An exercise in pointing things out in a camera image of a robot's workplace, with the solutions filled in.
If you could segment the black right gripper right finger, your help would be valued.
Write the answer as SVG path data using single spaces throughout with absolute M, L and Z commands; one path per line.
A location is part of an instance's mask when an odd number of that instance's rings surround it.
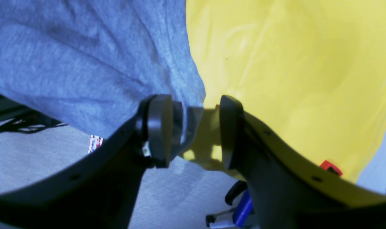
M 386 229 L 386 196 L 325 171 L 224 95 L 222 161 L 246 180 L 261 229 Z

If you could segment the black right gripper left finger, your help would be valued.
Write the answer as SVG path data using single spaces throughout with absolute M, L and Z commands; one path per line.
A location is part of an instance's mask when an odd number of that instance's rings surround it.
M 0 195 L 0 221 L 23 229 L 127 229 L 145 171 L 169 167 L 172 131 L 172 96 L 143 100 L 90 155 Z

